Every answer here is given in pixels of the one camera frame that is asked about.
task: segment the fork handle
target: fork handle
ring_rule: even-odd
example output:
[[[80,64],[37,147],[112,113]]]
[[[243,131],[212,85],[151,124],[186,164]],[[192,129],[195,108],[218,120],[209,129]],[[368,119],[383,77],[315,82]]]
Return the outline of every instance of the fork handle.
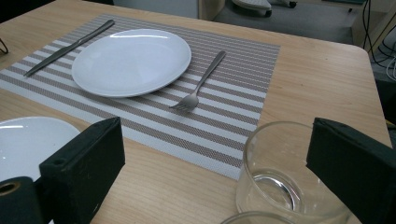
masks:
[[[201,80],[198,82],[197,87],[195,88],[195,93],[198,93],[198,90],[201,88],[202,84],[204,84],[205,80],[209,77],[209,75],[215,70],[215,68],[219,65],[221,60],[225,56],[225,51],[220,51],[213,62],[209,65],[206,69],[204,75],[202,76]]]

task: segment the plate rim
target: plate rim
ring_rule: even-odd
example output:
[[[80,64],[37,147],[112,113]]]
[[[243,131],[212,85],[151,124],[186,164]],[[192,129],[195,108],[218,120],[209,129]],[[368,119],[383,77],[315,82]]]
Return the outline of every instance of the plate rim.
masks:
[[[183,46],[184,50],[186,50],[188,52],[188,55],[187,55],[188,60],[187,60],[187,62],[185,64],[183,64],[184,66],[182,66],[180,69],[177,69],[177,71],[180,71],[179,72],[180,74],[177,73],[177,75],[172,76],[172,78],[168,79],[165,82],[162,82],[158,86],[155,86],[154,88],[147,88],[146,90],[143,90],[143,91],[133,91],[133,90],[130,90],[130,91],[113,91],[113,92],[109,92],[109,91],[103,91],[103,92],[93,91],[92,89],[87,88],[87,85],[85,85],[84,82],[81,83],[78,80],[78,74],[76,72],[76,64],[78,63],[79,60],[81,60],[81,55],[82,55],[82,53],[84,51],[89,50],[90,46],[92,46],[93,44],[95,44],[95,43],[97,43],[99,41],[103,41],[104,39],[110,38],[112,35],[119,35],[119,34],[122,34],[122,33],[131,33],[131,32],[134,32],[134,33],[135,32],[142,32],[142,34],[144,32],[158,32],[158,33],[161,33],[161,34],[167,34],[169,36],[177,38],[180,41],[180,44]],[[159,30],[159,29],[131,29],[131,30],[117,32],[117,33],[114,33],[112,35],[104,36],[104,37],[94,41],[93,43],[91,43],[89,46],[87,46],[85,49],[83,49],[78,54],[78,56],[75,58],[75,60],[72,63],[72,68],[71,68],[72,78],[75,81],[75,83],[80,88],[82,88],[84,91],[86,91],[86,92],[89,92],[89,93],[94,94],[94,95],[109,97],[109,98],[125,98],[125,97],[134,97],[134,96],[147,94],[147,93],[150,93],[150,92],[153,92],[153,91],[157,91],[157,90],[159,90],[159,89],[171,84],[175,80],[177,80],[179,77],[181,77],[184,74],[184,72],[188,69],[188,67],[191,64],[192,53],[191,53],[190,45],[187,43],[187,41],[185,39],[183,39],[181,36],[176,35],[174,33],[171,33],[171,32],[165,31],[165,30]]]
[[[55,121],[56,122],[56,124],[54,125],[54,127],[58,127],[61,123],[62,123],[62,125],[64,126],[64,127],[67,127],[67,129],[68,130],[70,130],[70,133],[71,132],[73,132],[73,133],[75,133],[76,134],[76,136],[77,135],[79,135],[80,133],[81,133],[81,131],[78,129],[78,128],[76,128],[75,126],[73,126],[72,124],[70,124],[70,123],[68,123],[68,122],[66,122],[65,120],[63,120],[63,119],[57,119],[57,118],[53,118],[53,117],[46,117],[46,116],[29,116],[29,117],[20,117],[20,118],[15,118],[15,119],[6,119],[6,120],[1,120],[0,121],[0,126],[2,126],[2,125],[4,125],[4,124],[8,124],[8,123],[11,123],[11,122],[18,122],[18,121],[21,121],[21,120],[40,120],[40,119],[45,119],[45,120],[50,120],[50,121]]]

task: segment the floor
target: floor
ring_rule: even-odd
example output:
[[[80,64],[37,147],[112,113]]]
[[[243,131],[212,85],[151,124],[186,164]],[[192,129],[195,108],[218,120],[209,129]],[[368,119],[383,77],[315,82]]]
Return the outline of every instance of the floor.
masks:
[[[352,44],[350,27],[354,20],[360,20],[357,10],[349,11],[348,8],[344,7],[326,7],[303,3],[297,3],[295,8],[290,8],[276,0],[270,0],[270,2],[272,4],[272,15],[265,17],[265,11],[241,8],[236,6],[232,0],[226,0],[224,9],[214,21],[288,35]],[[371,56],[375,80],[392,83],[392,85],[395,82],[392,80],[395,47],[396,29],[389,33],[383,45],[380,46],[380,50],[375,52],[375,60],[378,63],[375,63]],[[389,125],[389,136],[393,148],[396,148],[396,129],[392,125]]]

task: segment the fork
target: fork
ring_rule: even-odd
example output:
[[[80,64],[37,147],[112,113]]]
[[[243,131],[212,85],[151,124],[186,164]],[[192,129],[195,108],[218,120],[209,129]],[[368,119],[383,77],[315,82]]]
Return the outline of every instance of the fork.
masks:
[[[215,70],[215,68],[219,65],[219,63],[224,58],[224,56],[225,56],[225,51],[223,50],[220,51],[216,56],[216,58],[213,60],[213,62],[206,69],[201,80],[198,82],[194,92],[181,99],[181,101],[178,104],[169,106],[169,108],[191,112],[199,103],[197,96],[199,89],[201,88],[202,84],[204,84],[205,80],[209,77],[209,75],[213,72],[213,70]]]

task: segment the white plate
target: white plate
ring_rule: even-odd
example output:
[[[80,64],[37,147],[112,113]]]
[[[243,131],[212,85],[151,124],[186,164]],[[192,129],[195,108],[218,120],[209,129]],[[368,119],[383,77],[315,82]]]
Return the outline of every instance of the white plate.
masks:
[[[38,165],[79,134],[59,119],[28,117],[0,122],[0,181],[40,177]]]
[[[178,35],[139,29],[99,39],[74,60],[72,75],[85,91],[128,97],[156,91],[187,69],[191,49]]]

